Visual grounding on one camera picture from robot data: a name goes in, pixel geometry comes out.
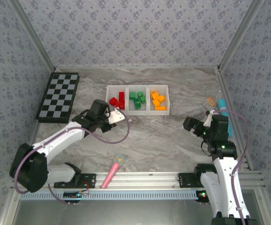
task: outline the patterned wallpaper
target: patterned wallpaper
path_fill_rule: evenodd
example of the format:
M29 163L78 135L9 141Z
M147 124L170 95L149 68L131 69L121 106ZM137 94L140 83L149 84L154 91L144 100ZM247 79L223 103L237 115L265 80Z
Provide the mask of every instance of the patterned wallpaper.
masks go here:
M30 141L48 78L15 13L0 0L0 209L12 186L8 172L16 149Z
M271 196L271 0L262 5L226 68L233 104L249 120L253 165L263 171Z
M251 0L20 0L55 66L219 64Z

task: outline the white tray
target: white tray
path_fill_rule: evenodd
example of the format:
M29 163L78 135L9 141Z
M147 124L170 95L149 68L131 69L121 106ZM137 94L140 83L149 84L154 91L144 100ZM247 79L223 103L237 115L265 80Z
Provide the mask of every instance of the white tray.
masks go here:
M155 110L152 100L150 99L150 92L156 90L159 95L165 96L166 100L161 105L166 106L167 110ZM167 116L170 113L170 100L169 100L169 91L168 85L108 85L106 89L106 98L105 101L109 103L109 100L113 97L119 100L119 92L125 92L125 110L124 113L126 115L134 115L134 116L145 116L145 115L164 115ZM129 93L134 91L136 94L139 91L142 91L146 96L146 102L144 104L141 103L140 109L135 109L135 104L133 100L129 99Z

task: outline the gray marble table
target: gray marble table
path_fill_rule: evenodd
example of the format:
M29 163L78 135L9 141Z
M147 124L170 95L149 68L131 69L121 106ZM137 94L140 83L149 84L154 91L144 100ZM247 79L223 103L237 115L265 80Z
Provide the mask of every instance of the gray marble table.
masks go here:
M167 84L171 102L169 116L130 116L130 134L120 144L101 143L88 136L61 152L51 164L70 162L83 172L107 172L117 154L126 158L122 172L192 171L197 163L211 161L200 149L201 139L183 129L187 116L205 119L211 109L207 97L218 99L220 89L214 70L171 69L85 69L79 71L71 118L89 109L95 99L105 100L106 87L112 84ZM64 124L40 124L37 142L54 134ZM96 133L109 141L121 139L126 122L107 133Z

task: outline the chessboard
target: chessboard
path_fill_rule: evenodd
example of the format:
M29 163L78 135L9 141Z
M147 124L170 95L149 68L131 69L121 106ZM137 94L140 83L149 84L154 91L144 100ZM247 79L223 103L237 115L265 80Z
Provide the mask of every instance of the chessboard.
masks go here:
M69 123L78 81L77 73L51 73L36 119L40 123Z

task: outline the pink microphone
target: pink microphone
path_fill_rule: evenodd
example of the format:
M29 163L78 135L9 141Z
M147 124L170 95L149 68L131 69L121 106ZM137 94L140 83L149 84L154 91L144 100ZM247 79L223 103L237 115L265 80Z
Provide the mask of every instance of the pink microphone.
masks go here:
M113 160L113 165L112 165L110 171L108 172L108 175L106 176L106 178L103 181L103 184L101 186L103 189L107 188L108 184L111 182L113 176L118 171L119 167L121 165L123 165L124 160L125 160L125 158L122 155L117 155L115 157L115 159Z

